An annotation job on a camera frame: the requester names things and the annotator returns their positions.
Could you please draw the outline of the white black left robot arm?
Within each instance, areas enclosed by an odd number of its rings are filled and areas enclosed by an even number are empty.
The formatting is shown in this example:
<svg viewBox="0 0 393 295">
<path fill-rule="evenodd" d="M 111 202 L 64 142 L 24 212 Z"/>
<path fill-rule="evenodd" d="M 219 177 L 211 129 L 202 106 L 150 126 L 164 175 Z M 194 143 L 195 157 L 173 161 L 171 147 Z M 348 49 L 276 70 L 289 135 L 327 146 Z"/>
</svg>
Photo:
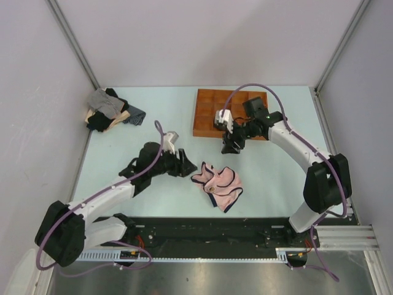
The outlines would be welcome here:
<svg viewBox="0 0 393 295">
<path fill-rule="evenodd" d="M 83 201 L 56 201 L 48 207 L 34 239 L 38 253 L 66 267 L 95 246 L 116 241 L 132 244 L 137 235 L 135 222 L 123 213 L 106 219 L 103 214 L 147 189 L 156 176 L 185 178 L 196 170 L 183 149 L 170 151 L 158 143 L 146 143 L 108 187 Z"/>
</svg>

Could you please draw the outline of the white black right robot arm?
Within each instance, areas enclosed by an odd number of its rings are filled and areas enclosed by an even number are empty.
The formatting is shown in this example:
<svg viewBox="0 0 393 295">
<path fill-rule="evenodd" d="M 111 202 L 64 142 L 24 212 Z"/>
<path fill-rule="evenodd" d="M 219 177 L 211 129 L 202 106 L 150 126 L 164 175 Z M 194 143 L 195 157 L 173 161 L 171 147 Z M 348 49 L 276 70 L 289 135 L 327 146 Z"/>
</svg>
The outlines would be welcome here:
<svg viewBox="0 0 393 295">
<path fill-rule="evenodd" d="M 334 206 L 342 205 L 342 217 L 347 215 L 347 199 L 352 194 L 349 164 L 343 154 L 332 155 L 313 146 L 290 125 L 283 112 L 269 112 L 260 98 L 243 103 L 248 120 L 238 124 L 230 110 L 216 112 L 214 126 L 224 131 L 223 154 L 238 154 L 246 140 L 263 137 L 285 151 L 306 174 L 304 202 L 289 218 L 283 239 L 289 246 L 305 240 L 305 231 L 330 214 Z"/>
</svg>

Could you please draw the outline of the pink underwear navy trim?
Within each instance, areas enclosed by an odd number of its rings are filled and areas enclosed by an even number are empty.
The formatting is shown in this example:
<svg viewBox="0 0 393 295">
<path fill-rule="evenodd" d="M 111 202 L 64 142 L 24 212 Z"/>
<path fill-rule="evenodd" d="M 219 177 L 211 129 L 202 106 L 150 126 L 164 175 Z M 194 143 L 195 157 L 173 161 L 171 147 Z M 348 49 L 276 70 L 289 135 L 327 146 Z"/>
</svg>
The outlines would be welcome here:
<svg viewBox="0 0 393 295">
<path fill-rule="evenodd" d="M 223 213 L 227 213 L 244 192 L 239 174 L 230 167 L 217 170 L 202 162 L 201 171 L 190 179 L 209 197 L 213 207 Z"/>
</svg>

